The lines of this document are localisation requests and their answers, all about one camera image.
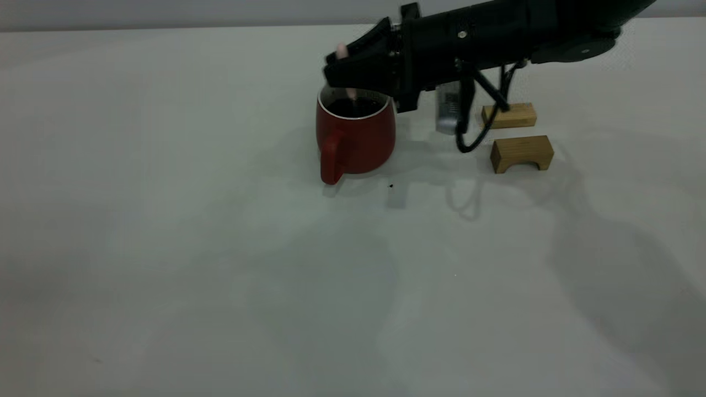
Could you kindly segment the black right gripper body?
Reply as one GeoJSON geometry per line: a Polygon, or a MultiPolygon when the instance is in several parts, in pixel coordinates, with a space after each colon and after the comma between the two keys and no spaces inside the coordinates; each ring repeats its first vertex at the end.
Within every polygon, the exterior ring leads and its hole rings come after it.
{"type": "Polygon", "coordinates": [[[403,113],[418,108],[422,92],[457,79],[455,59],[472,37],[474,23],[470,7],[421,16],[418,3],[407,3],[399,12],[390,58],[395,106],[403,113]]]}

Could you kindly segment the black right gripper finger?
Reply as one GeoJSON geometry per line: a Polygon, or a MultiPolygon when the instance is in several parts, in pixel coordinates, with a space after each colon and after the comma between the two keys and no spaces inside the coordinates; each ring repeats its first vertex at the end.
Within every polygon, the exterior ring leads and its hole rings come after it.
{"type": "Polygon", "coordinates": [[[348,56],[323,68],[328,85],[393,95],[395,75],[385,56],[348,56]]]}
{"type": "Polygon", "coordinates": [[[343,58],[339,58],[335,51],[329,53],[325,57],[325,65],[332,65],[339,60],[352,61],[356,58],[370,56],[372,53],[387,53],[390,41],[394,37],[395,29],[391,18],[385,17],[367,33],[346,45],[347,55],[343,58]]]}

